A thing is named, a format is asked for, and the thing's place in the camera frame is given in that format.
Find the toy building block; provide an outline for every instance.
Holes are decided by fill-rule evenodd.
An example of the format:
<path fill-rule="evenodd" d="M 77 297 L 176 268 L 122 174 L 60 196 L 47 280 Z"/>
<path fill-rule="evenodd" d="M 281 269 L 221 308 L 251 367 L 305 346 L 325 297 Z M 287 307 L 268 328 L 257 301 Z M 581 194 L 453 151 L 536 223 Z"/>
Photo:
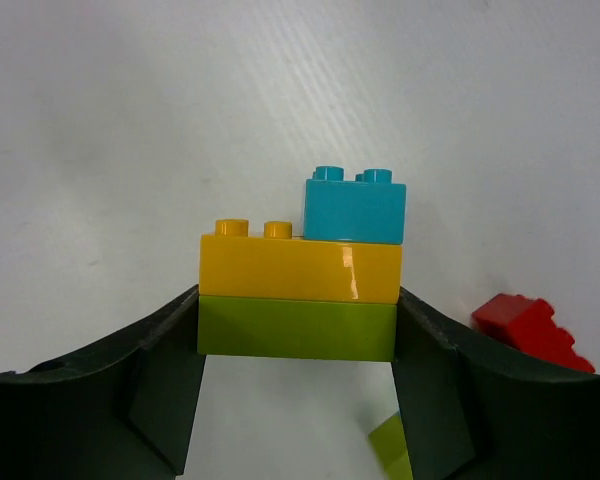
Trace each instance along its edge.
<path fill-rule="evenodd" d="M 249 236 L 247 220 L 218 220 L 200 241 L 200 294 L 395 304 L 402 247 L 291 237 L 291 223 L 267 222 Z"/>
<path fill-rule="evenodd" d="M 389 417 L 371 432 L 369 443 L 389 480 L 413 480 L 399 413 Z"/>
<path fill-rule="evenodd" d="M 339 167 L 318 167 L 307 180 L 304 238 L 400 245 L 407 187 L 391 183 L 391 170 L 370 169 L 344 181 Z"/>
<path fill-rule="evenodd" d="M 554 313 L 543 299 L 500 293 L 472 317 L 485 335 L 510 347 L 563 367 L 594 373 L 593 365 L 573 351 L 574 339 L 555 324 Z"/>
<path fill-rule="evenodd" d="M 396 306 L 201 296 L 202 355 L 390 362 Z"/>

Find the yellow stud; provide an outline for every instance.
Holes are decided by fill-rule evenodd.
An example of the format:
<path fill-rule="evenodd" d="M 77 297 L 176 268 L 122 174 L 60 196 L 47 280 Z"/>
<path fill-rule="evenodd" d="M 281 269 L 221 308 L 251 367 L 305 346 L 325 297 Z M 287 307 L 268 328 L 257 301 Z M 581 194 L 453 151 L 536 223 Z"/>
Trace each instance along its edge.
<path fill-rule="evenodd" d="M 266 222 L 264 238 L 291 238 L 291 222 Z"/>
<path fill-rule="evenodd" d="M 216 235 L 225 237 L 247 237 L 249 236 L 249 220 L 228 218 L 216 220 Z"/>

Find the lime green brick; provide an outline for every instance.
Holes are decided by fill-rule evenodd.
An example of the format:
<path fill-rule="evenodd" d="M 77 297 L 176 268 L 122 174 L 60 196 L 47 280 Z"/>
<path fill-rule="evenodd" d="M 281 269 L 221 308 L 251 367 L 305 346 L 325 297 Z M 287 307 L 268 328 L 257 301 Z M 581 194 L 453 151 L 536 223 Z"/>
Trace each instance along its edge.
<path fill-rule="evenodd" d="M 407 442 L 399 414 L 389 417 L 371 432 L 369 442 L 390 480 L 413 480 Z"/>
<path fill-rule="evenodd" d="M 396 306 L 201 296 L 203 355 L 390 362 Z"/>

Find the blue brick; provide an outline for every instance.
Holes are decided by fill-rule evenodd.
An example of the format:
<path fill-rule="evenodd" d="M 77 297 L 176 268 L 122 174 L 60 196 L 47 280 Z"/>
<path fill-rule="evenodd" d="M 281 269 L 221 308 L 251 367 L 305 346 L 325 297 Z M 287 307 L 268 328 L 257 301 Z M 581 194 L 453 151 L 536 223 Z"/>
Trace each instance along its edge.
<path fill-rule="evenodd" d="M 318 167 L 307 180 L 304 238 L 400 245 L 407 187 L 391 183 L 391 170 L 370 169 L 344 180 L 340 167 Z"/>

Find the white surface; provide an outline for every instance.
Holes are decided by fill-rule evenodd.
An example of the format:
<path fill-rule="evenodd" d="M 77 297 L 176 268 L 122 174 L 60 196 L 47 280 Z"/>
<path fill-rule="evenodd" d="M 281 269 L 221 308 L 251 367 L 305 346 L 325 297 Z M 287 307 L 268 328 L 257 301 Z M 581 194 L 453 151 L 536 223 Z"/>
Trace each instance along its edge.
<path fill-rule="evenodd" d="M 297 223 L 323 163 L 409 185 L 405 286 L 545 297 L 600 370 L 600 0 L 1 0 L 0 371 L 188 288 L 216 218 Z M 210 358 L 185 478 L 380 478 L 395 408 L 386 365 Z"/>

